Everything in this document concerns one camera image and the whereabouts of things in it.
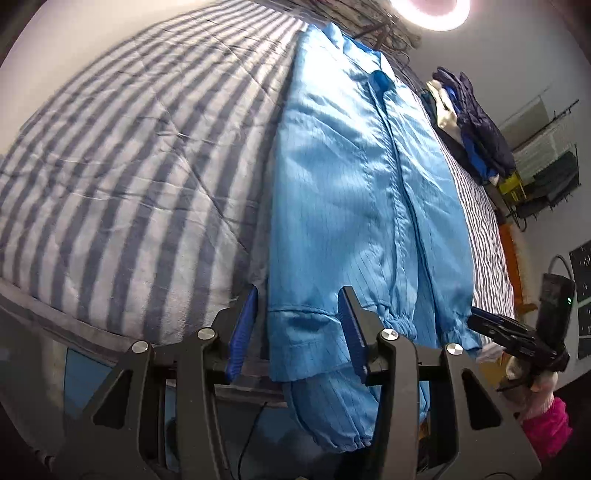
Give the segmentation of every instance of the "black bracket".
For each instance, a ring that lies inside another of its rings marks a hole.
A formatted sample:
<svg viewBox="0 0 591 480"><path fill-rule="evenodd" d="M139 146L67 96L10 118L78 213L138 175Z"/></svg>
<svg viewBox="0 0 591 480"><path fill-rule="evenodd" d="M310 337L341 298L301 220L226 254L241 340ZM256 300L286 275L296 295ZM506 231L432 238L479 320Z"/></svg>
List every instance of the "black bracket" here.
<svg viewBox="0 0 591 480"><path fill-rule="evenodd" d="M352 287L339 292L339 320L362 382L383 385L364 480L530 480L539 473L522 428L460 345L426 348L384 329ZM429 470L417 475L419 380L429 381L433 451Z"/></svg>
<svg viewBox="0 0 591 480"><path fill-rule="evenodd" d="M55 459L63 480L231 480L217 422L215 385L240 373L258 308L254 286L184 341L135 342L84 409ZM166 468L164 393L177 382L180 474Z"/></svg>

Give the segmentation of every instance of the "bed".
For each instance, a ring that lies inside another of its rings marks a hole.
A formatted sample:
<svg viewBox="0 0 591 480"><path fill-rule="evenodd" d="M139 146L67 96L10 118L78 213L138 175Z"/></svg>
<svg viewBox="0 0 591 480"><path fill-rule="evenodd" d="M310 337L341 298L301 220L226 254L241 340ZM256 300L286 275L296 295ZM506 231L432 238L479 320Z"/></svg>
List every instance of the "bed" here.
<svg viewBox="0 0 591 480"><path fill-rule="evenodd" d="M0 307L115 361L137 339L174 343L211 324L254 283L249 357L262 375L273 142L302 18L313 21L248 0L209 5L118 44L50 98L0 159ZM442 149L473 304L512 317L489 200Z"/></svg>

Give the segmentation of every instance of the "blue cloth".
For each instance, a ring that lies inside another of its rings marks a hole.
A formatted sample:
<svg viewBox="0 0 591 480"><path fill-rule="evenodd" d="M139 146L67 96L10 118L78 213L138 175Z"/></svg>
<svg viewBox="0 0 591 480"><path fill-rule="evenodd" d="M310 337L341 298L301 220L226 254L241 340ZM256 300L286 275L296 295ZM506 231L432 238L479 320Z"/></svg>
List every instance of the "blue cloth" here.
<svg viewBox="0 0 591 480"><path fill-rule="evenodd" d="M480 348L466 326L464 212L420 101L381 53L332 24L300 38L275 156L271 377L290 382L292 412L317 442L354 450L373 436L379 392L350 367L338 291L352 285L415 342ZM426 385L420 399L423 418Z"/></svg>
<svg viewBox="0 0 591 480"><path fill-rule="evenodd" d="M447 94L449 95L456 113L460 113L462 111L462 107L460 106L460 102L457 101L456 91L448 85L444 85L443 88L445 88ZM464 143L464 148L468 153L470 163L472 163L472 166L476 169L482 180L486 181L498 175L498 172L494 168L488 167L484 163L484 160L482 160L482 157L476 151L474 140L470 135L468 135L468 133L466 133L465 130L462 131L462 143Z"/></svg>

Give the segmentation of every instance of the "light blue garment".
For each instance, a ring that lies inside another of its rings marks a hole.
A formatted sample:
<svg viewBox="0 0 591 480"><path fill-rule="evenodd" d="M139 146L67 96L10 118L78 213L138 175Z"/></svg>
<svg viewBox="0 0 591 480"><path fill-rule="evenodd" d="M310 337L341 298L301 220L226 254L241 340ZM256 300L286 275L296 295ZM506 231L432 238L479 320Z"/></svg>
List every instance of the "light blue garment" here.
<svg viewBox="0 0 591 480"><path fill-rule="evenodd" d="M337 294L352 285L387 327L480 348L466 326L466 221L420 101L381 53L329 25L301 36L277 132L269 268L271 377L321 445L373 436L376 389L350 367ZM421 385L421 418L428 388Z"/></svg>

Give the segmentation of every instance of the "pink sleeve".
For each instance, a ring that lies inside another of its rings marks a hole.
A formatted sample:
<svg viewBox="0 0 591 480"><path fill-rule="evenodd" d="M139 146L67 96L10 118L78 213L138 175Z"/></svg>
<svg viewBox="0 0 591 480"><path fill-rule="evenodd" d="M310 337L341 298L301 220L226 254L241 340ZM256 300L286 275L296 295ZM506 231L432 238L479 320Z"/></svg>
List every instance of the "pink sleeve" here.
<svg viewBox="0 0 591 480"><path fill-rule="evenodd" d="M524 421L522 427L540 461L556 455L573 431L569 427L566 405L558 397L546 413Z"/></svg>

